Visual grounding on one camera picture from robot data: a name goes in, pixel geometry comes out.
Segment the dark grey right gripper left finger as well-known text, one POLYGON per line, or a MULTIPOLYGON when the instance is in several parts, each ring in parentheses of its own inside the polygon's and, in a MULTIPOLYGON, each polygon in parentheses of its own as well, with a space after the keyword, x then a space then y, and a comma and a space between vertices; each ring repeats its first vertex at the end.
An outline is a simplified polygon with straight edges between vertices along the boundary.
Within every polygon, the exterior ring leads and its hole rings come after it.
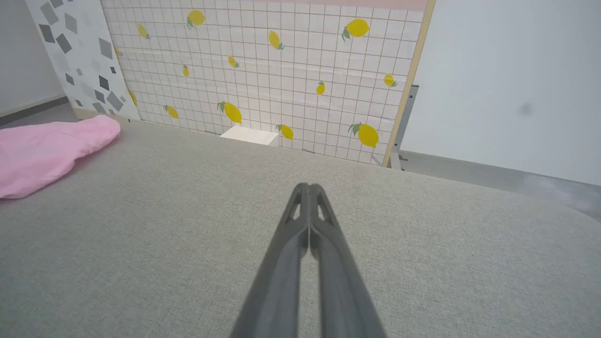
POLYGON ((273 233, 232 338, 296 338, 301 261, 309 236, 309 184, 297 184, 273 233))

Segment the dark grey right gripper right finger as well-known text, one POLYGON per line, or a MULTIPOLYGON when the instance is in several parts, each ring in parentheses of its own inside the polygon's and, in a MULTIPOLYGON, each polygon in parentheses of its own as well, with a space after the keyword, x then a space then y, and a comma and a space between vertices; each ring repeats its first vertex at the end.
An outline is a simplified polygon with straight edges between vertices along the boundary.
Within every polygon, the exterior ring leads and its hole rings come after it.
POLYGON ((385 338, 369 291, 325 190, 309 186, 309 246, 318 262, 323 338, 385 338))

